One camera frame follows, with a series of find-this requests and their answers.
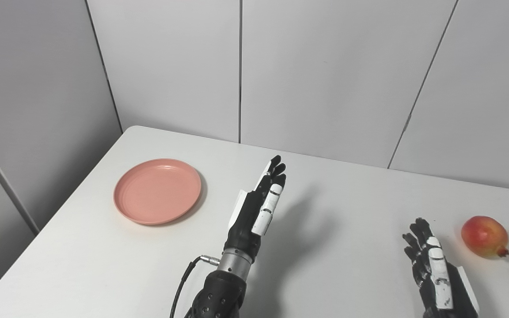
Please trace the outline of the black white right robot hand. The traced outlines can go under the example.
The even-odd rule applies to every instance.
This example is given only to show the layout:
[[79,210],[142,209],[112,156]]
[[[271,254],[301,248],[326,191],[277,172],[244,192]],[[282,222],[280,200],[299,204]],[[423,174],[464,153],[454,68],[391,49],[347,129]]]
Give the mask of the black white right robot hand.
[[429,222],[417,218],[410,224],[405,254],[425,308],[424,318],[478,318],[479,304],[462,266],[447,261]]

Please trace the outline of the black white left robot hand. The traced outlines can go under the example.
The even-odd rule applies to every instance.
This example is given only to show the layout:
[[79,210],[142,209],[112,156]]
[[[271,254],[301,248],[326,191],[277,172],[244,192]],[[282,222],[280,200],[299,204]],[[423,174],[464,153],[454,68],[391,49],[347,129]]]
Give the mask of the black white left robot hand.
[[240,191],[229,223],[224,251],[237,250],[246,255],[251,264],[254,263],[262,237],[270,226],[285,187],[285,180],[285,164],[281,156],[276,155],[268,162],[254,189]]

